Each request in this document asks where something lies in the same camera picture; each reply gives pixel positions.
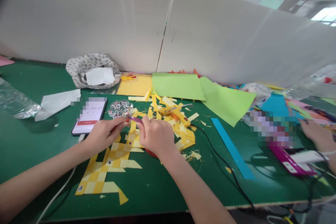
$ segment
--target green paper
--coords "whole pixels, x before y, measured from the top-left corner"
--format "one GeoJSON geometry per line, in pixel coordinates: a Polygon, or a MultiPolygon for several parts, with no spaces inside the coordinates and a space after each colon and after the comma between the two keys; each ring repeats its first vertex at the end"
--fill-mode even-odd
{"type": "Polygon", "coordinates": [[[329,99],[329,98],[320,98],[321,100],[324,100],[325,102],[329,102],[332,105],[336,106],[336,99],[329,99]]]}
{"type": "Polygon", "coordinates": [[[296,106],[295,104],[291,103],[290,101],[288,102],[288,106],[290,106],[292,109],[296,110],[299,112],[303,117],[313,120],[312,116],[307,112],[306,110],[300,108],[299,106],[296,106]]]}
{"type": "Polygon", "coordinates": [[[207,77],[200,78],[206,101],[205,106],[232,127],[250,108],[256,94],[219,86],[207,77]]]}
{"type": "Polygon", "coordinates": [[[205,100],[200,81],[194,74],[153,73],[152,85],[159,96],[205,100]]]}

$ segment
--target right hand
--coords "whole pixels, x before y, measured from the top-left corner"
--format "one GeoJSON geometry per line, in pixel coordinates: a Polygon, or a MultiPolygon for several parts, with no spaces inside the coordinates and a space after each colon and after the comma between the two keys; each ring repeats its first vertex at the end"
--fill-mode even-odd
{"type": "Polygon", "coordinates": [[[323,128],[313,120],[301,120],[302,130],[304,134],[314,142],[316,148],[321,152],[330,152],[336,150],[336,143],[333,140],[333,134],[327,128],[323,128]]]}
{"type": "Polygon", "coordinates": [[[142,118],[143,124],[137,122],[140,129],[140,144],[149,149],[158,158],[163,155],[172,155],[178,152],[174,144],[174,132],[172,126],[166,121],[151,119],[148,116],[142,118]]]}

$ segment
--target white cardboard divider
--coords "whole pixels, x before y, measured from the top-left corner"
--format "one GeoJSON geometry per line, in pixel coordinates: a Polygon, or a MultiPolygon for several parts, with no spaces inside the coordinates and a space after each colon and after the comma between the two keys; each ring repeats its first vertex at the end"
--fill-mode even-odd
{"type": "Polygon", "coordinates": [[[156,71],[170,0],[1,0],[0,54],[66,63],[109,53],[120,70],[156,71]]]}
{"type": "Polygon", "coordinates": [[[289,87],[336,62],[336,28],[243,0],[172,0],[157,72],[289,87]]]}

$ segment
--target black cable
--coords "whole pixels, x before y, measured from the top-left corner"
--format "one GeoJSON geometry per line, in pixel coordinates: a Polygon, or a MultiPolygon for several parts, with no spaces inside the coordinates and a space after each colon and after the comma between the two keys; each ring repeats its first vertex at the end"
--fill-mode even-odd
{"type": "Polygon", "coordinates": [[[199,130],[201,130],[201,131],[203,132],[203,134],[207,137],[207,139],[208,139],[208,141],[209,141],[209,143],[210,143],[210,145],[211,145],[213,151],[217,154],[218,157],[220,157],[221,160],[223,160],[223,162],[224,162],[224,163],[230,168],[230,170],[232,171],[232,175],[233,175],[233,178],[234,178],[234,180],[235,180],[235,182],[236,182],[236,184],[237,184],[237,187],[239,188],[239,190],[241,191],[242,195],[246,198],[246,200],[248,201],[248,203],[251,205],[252,209],[254,210],[254,205],[253,205],[252,201],[248,198],[248,196],[244,193],[244,191],[243,191],[242,188],[240,187],[240,185],[239,185],[239,183],[238,183],[238,180],[237,180],[237,178],[236,178],[236,176],[235,176],[235,173],[234,173],[233,169],[232,169],[231,166],[230,166],[230,165],[229,165],[229,164],[228,164],[228,163],[221,157],[221,155],[219,155],[218,152],[215,150],[215,148],[214,148],[214,146],[212,145],[212,143],[211,143],[210,138],[208,137],[208,135],[207,135],[207,134],[206,134],[200,127],[198,127],[198,126],[196,126],[196,125],[193,125],[193,124],[191,124],[191,126],[194,126],[194,127],[198,128],[199,130]]]}
{"type": "MultiPolygon", "coordinates": [[[[297,149],[297,152],[300,152],[302,150],[311,150],[311,151],[317,152],[323,158],[323,160],[325,161],[325,163],[328,166],[328,161],[327,161],[326,157],[321,152],[319,152],[319,151],[317,151],[315,149],[311,149],[311,148],[299,148],[299,149],[297,149]]],[[[324,175],[326,173],[327,173],[326,171],[322,172],[317,178],[314,178],[310,182],[310,184],[309,184],[309,195],[308,195],[308,205],[307,205],[307,207],[304,210],[298,211],[298,210],[294,210],[292,207],[287,207],[285,205],[280,205],[280,206],[283,207],[283,208],[286,208],[286,209],[292,209],[294,212],[300,213],[300,214],[309,212],[311,210],[311,208],[312,208],[312,203],[313,203],[313,186],[314,186],[314,184],[317,181],[319,181],[320,178],[324,177],[324,175]]]]}

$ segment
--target pixelated blur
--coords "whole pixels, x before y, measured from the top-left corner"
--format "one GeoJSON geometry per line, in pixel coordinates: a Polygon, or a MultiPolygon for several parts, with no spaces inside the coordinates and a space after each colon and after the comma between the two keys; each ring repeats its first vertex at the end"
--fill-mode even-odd
{"type": "Polygon", "coordinates": [[[251,111],[251,131],[258,132],[259,146],[296,146],[293,136],[296,135],[296,117],[274,117],[272,112],[251,111]]]}

